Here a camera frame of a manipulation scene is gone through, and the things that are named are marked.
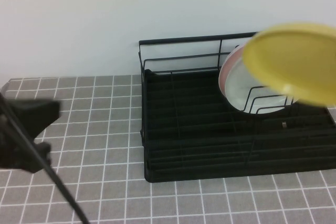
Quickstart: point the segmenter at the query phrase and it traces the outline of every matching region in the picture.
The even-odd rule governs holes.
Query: black dish rack
[[[149,182],[336,168],[336,126],[327,108],[300,102],[268,114],[230,105],[218,87],[222,45],[255,33],[139,41],[142,144]],[[216,53],[142,60],[143,46],[218,41]],[[152,71],[149,61],[216,57],[216,66]]]

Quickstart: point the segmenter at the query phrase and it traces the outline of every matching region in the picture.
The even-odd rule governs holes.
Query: gray tile
[[[286,224],[284,213],[278,212],[259,212],[260,224]]]
[[[130,109],[112,109],[111,120],[125,120],[130,118]]]
[[[76,88],[75,98],[92,98],[93,87],[92,88]]]
[[[141,119],[141,108],[131,109],[131,119]]]
[[[179,224],[204,224],[203,216],[183,216],[178,220]]]
[[[128,146],[128,134],[109,135],[108,148],[121,148]]]
[[[132,75],[132,85],[141,84],[141,75],[135,74]]]
[[[50,202],[53,186],[34,186],[30,188],[27,203]]]
[[[72,100],[63,100],[63,101],[61,101],[61,111],[70,110],[71,109],[71,105],[72,105]]]
[[[65,138],[64,151],[82,150],[84,148],[85,136],[68,136]]]
[[[129,150],[129,160],[132,162],[143,162],[143,148],[130,148]]]
[[[106,148],[107,135],[87,136],[85,149],[103,149]]]
[[[110,134],[113,133],[128,133],[129,132],[129,121],[113,121],[110,122]]]
[[[300,188],[300,183],[295,173],[275,174],[274,180],[278,189],[295,189]]]
[[[75,89],[57,89],[56,99],[72,99]]]
[[[72,123],[68,125],[67,136],[86,135],[88,123]]]
[[[24,80],[20,90],[36,90],[40,80]]]
[[[130,85],[131,84],[131,76],[114,76],[113,85]]]
[[[281,209],[278,194],[275,191],[254,193],[254,199],[258,211]]]
[[[5,191],[3,205],[23,204],[26,200],[28,187],[9,187]]]
[[[91,110],[90,121],[108,121],[110,110]]]
[[[22,223],[44,223],[47,218],[48,208],[48,205],[26,206]]]
[[[84,165],[98,165],[104,164],[105,162],[105,151],[106,150],[99,150],[99,151],[85,151],[83,164]]]
[[[98,219],[98,214],[99,214],[99,202],[98,201],[80,202],[79,205],[89,220]]]
[[[83,151],[63,152],[61,155],[60,166],[81,165]]]
[[[199,186],[198,180],[177,181],[177,194],[199,194]]]
[[[121,219],[124,218],[125,200],[102,201],[100,208],[100,219]]]
[[[105,167],[104,181],[126,179],[127,165],[108,165]]]
[[[36,98],[54,98],[56,93],[56,89],[49,89],[49,90],[38,90]]]
[[[108,133],[109,122],[90,122],[88,135],[98,135]]]
[[[129,164],[128,165],[128,179],[144,178],[143,164]]]
[[[77,99],[73,101],[72,110],[89,110],[91,107],[91,99]]]
[[[103,179],[103,166],[82,167],[80,182],[97,182]]]
[[[253,190],[275,190],[271,175],[251,176],[250,182]]]
[[[100,199],[102,183],[79,184],[77,200]]]
[[[328,186],[336,186],[336,169],[323,170],[322,174]]]
[[[103,199],[125,198],[126,182],[105,182],[103,185]]]
[[[70,191],[71,195],[75,198],[77,185],[66,185],[66,187]],[[59,192],[59,190],[55,188],[51,202],[67,202],[67,201],[64,199],[63,195]]]
[[[19,91],[17,94],[18,99],[33,99],[37,91]]]
[[[154,218],[152,224],[177,224],[176,217]]]
[[[73,88],[76,85],[75,77],[59,78],[58,88]]]
[[[128,199],[126,218],[149,217],[151,215],[150,198]]]
[[[48,221],[62,222],[72,220],[72,208],[68,203],[51,204]]]
[[[131,120],[130,132],[139,132],[141,130],[141,120]]]
[[[127,162],[127,149],[109,149],[107,150],[106,163],[126,163]]]
[[[64,183],[77,183],[79,177],[79,167],[59,168],[57,174]]]
[[[140,132],[130,133],[130,147],[140,147],[142,146]]]
[[[0,220],[3,224],[18,224],[21,219],[23,206],[1,206]]]
[[[113,97],[129,97],[131,95],[131,86],[113,87]]]
[[[233,214],[232,220],[233,224],[258,224],[257,214],[255,212]]]
[[[78,87],[92,87],[94,84],[94,77],[78,77]]]
[[[226,178],[227,191],[250,191],[247,177]]]
[[[9,86],[7,88],[7,90],[19,90],[20,88],[20,85],[21,85],[21,80],[17,80],[17,81],[14,81],[14,80],[11,80],[9,81]]]
[[[70,115],[70,123],[81,123],[89,121],[89,110],[72,111]]]
[[[141,97],[132,97],[131,107],[141,107]]]
[[[94,98],[92,109],[109,109],[111,107],[111,98]]]
[[[58,78],[41,79],[39,89],[55,89],[57,87]]]
[[[44,170],[40,170],[33,176],[33,185],[53,185],[54,182],[51,181],[49,176]]]
[[[176,198],[160,197],[153,198],[153,216],[174,216],[176,215]]]
[[[66,124],[52,124],[47,127],[45,137],[64,136],[66,128]]]
[[[130,97],[113,97],[112,108],[129,108],[130,107]]]
[[[4,170],[0,172],[0,186],[6,186],[10,171]]]
[[[309,207],[326,207],[332,206],[327,189],[309,189],[304,194],[308,201]]]
[[[279,196],[284,209],[307,207],[301,190],[280,191]]]
[[[229,212],[226,194],[203,195],[203,204],[206,214]]]
[[[69,111],[61,112],[59,119],[57,119],[55,123],[68,123],[69,114],[70,114]]]
[[[336,220],[334,208],[312,209],[311,214],[316,224],[334,224]]]
[[[132,86],[132,95],[141,95],[141,85]]]
[[[319,171],[298,173],[302,186],[323,187],[324,182]]]
[[[200,196],[178,196],[177,205],[179,207],[179,215],[194,215],[203,213]]]
[[[175,182],[162,182],[152,184],[152,195],[175,195]]]
[[[308,210],[285,211],[288,224],[312,224]]]
[[[93,97],[111,97],[112,87],[95,87]]]
[[[127,197],[150,197],[150,183],[146,180],[130,180],[127,184]]]
[[[222,178],[201,179],[202,193],[224,193],[224,181]]]
[[[237,193],[228,195],[231,212],[254,211],[251,193]]]

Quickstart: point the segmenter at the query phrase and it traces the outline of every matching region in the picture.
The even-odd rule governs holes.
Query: yellow plate
[[[271,89],[306,103],[336,103],[336,29],[319,24],[274,26],[245,46],[250,73]]]

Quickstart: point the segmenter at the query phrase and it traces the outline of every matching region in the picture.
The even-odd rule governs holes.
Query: white wall
[[[335,0],[0,0],[0,82],[140,72],[141,39],[336,25]]]

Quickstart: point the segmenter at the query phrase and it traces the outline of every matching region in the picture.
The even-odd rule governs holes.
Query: white grout line
[[[19,86],[19,88],[18,88],[18,90],[17,90],[17,92],[16,92],[16,95],[15,95],[15,98],[17,98],[17,95],[19,94],[19,90],[21,89],[22,83],[23,83],[23,80],[21,80],[20,86]],[[3,201],[4,198],[5,198],[6,189],[8,188],[8,184],[9,184],[10,176],[12,175],[12,171],[13,171],[12,169],[9,170],[8,180],[7,180],[7,182],[6,182],[6,186],[5,186],[4,192],[3,192],[3,194],[2,194],[2,198],[1,198],[1,200],[0,200],[0,209],[1,209],[1,206],[2,206],[2,201]]]
[[[132,99],[130,99],[130,108],[132,107]],[[128,144],[127,144],[127,169],[126,169],[126,192],[125,192],[125,212],[124,212],[124,224],[126,224],[126,216],[127,216],[127,187],[128,187],[128,168],[129,168],[129,164],[128,162],[130,161],[130,138],[131,138],[131,110],[130,110],[130,115],[129,115],[129,122],[128,122]]]
[[[112,107],[112,99],[111,99],[111,103],[110,103],[110,113],[109,113],[109,119],[111,118],[111,109]],[[107,126],[107,132],[110,131],[110,124],[108,124]],[[105,179],[105,168],[106,168],[106,160],[107,160],[107,151],[108,149],[108,145],[109,145],[109,135],[106,136],[106,146],[105,146],[105,158],[104,158],[104,167],[103,167],[103,181]],[[101,203],[102,203],[102,199],[103,199],[103,187],[104,187],[104,182],[102,182],[101,184],[101,190],[100,190],[100,201],[99,201],[99,209],[98,209],[98,224],[100,223],[100,213],[101,213]]]
[[[307,207],[308,207],[308,210],[309,210],[309,214],[310,214],[311,220],[312,220],[313,224],[315,224],[315,220],[314,220],[313,214],[311,213],[311,210],[310,210],[310,207],[309,207],[309,204],[308,204],[308,201],[307,201],[307,198],[306,198],[306,195],[305,195],[305,191],[303,189],[300,177],[299,177],[298,173],[295,173],[295,174],[296,174],[296,177],[298,178],[298,181],[299,181],[299,184],[300,184],[300,187],[301,187],[301,191],[303,193],[304,200],[305,200],[305,202],[307,204]]]
[[[251,185],[251,181],[250,181],[250,177],[247,176],[247,180],[248,180],[248,184],[250,185],[250,189],[251,189],[251,194],[252,194],[252,200],[253,200],[253,205],[254,205],[254,209],[256,210],[256,213],[257,213],[257,219],[258,219],[258,223],[260,223],[260,219],[259,219],[259,213],[258,213],[258,209],[257,209],[257,204],[256,204],[256,201],[254,199],[254,194],[253,194],[253,189],[252,189],[252,185]]]
[[[275,178],[274,178],[274,175],[272,174],[272,180],[273,180],[273,183],[275,185],[275,189],[276,189],[276,192],[277,192],[277,195],[278,195],[278,199],[279,199],[279,202],[280,202],[280,207],[282,209],[282,214],[284,216],[284,219],[285,219],[285,223],[288,224],[287,222],[287,217],[286,217],[286,214],[285,214],[285,211],[283,209],[283,205],[282,205],[282,201],[281,201],[281,198],[280,198],[280,194],[279,194],[279,190],[278,190],[278,186],[277,186],[277,183],[275,182]]]
[[[96,84],[96,77],[93,81],[93,87],[95,87],[95,84]],[[92,109],[92,104],[93,104],[93,94],[94,94],[94,91],[95,88],[93,88],[93,91],[92,91],[92,97],[91,97],[91,106],[90,106],[90,111],[89,111],[89,118],[91,116],[91,109]],[[88,123],[87,127],[86,127],[86,136],[85,136],[85,140],[84,140],[84,147],[83,147],[83,154],[82,154],[82,160],[80,162],[80,168],[79,168],[79,175],[78,175],[78,185],[77,185],[77,189],[76,189],[76,196],[75,196],[75,200],[77,200],[78,198],[78,191],[79,191],[79,183],[80,183],[80,176],[81,176],[81,173],[82,173],[82,168],[83,168],[83,162],[84,162],[84,155],[85,155],[85,147],[86,147],[86,142],[87,142],[87,138],[88,138],[88,132],[89,132],[89,126],[90,124]],[[73,210],[72,211],[72,221],[74,221],[74,218],[75,218],[75,211]]]
[[[56,84],[56,90],[58,89],[58,84],[59,84],[59,79],[57,80],[57,84]],[[74,90],[74,95],[75,96],[75,91],[76,91],[76,85],[77,85],[77,80],[78,78],[76,78],[76,84],[75,84],[75,90]],[[69,112],[69,118],[68,118],[68,122],[70,120],[70,116],[71,116],[71,109],[72,109],[72,105],[73,105],[74,101],[71,102],[71,106],[70,106],[70,112]],[[67,131],[68,131],[68,126],[66,126],[66,129],[65,129],[65,133],[64,133],[64,137],[63,137],[63,143],[62,143],[62,148],[61,148],[61,153],[59,155],[59,160],[58,160],[58,165],[57,166],[60,166],[60,162],[61,162],[61,158],[62,158],[62,151],[64,149],[64,144],[65,144],[65,136],[67,135]],[[49,202],[49,207],[48,207],[48,211],[47,211],[47,216],[46,216],[46,222],[48,221],[49,219],[49,214],[50,214],[50,209],[51,209],[51,201],[53,199],[53,196],[54,196],[54,193],[55,193],[55,185],[53,185],[53,189],[51,191],[51,197],[50,197],[50,202]]]
[[[231,206],[230,206],[230,201],[229,201],[229,195],[228,195],[227,188],[226,188],[225,178],[223,178],[223,182],[224,182],[224,188],[225,188],[225,193],[226,193],[227,206],[228,206],[229,213],[230,213],[230,220],[231,220],[231,224],[233,224],[233,218],[232,218],[232,214],[231,214]]]
[[[38,89],[40,87],[40,84],[41,84],[41,78],[38,81],[37,91],[35,93],[34,99],[36,99],[37,92],[38,92]],[[46,130],[44,129],[43,136],[42,136],[42,142],[43,142],[43,138],[44,138],[45,134],[46,134]],[[31,189],[31,184],[33,183],[33,178],[34,178],[34,174],[32,174],[32,177],[30,178],[30,182],[29,182],[29,186],[28,186],[28,191],[27,191],[27,196],[26,196],[26,199],[25,199],[25,203],[23,205],[22,214],[21,214],[21,218],[20,218],[20,222],[19,223],[22,223],[22,220],[23,220],[23,216],[24,216],[26,205],[27,205],[27,201],[28,201],[28,196],[29,196],[30,189]]]
[[[332,204],[333,204],[333,206],[335,207],[335,210],[336,210],[335,201],[333,200],[333,198],[332,198],[332,196],[331,196],[331,193],[330,193],[329,187],[328,187],[328,185],[327,185],[327,182],[326,182],[326,181],[325,181],[325,179],[324,179],[324,176],[323,176],[323,173],[322,173],[322,171],[321,171],[321,170],[320,170],[320,174],[321,174],[321,176],[322,176],[322,179],[323,179],[323,182],[324,182],[324,184],[325,184],[325,186],[326,186],[326,188],[327,188],[327,191],[328,191],[329,197],[330,197],[330,199],[331,199],[331,202],[332,202]]]
[[[205,211],[204,211],[204,203],[203,203],[203,194],[202,194],[202,186],[201,186],[201,180],[199,179],[198,180],[198,184],[199,184],[199,193],[201,195],[201,202],[202,202],[202,211],[203,211],[203,220],[204,220],[204,223],[206,223],[206,220],[205,220]]]

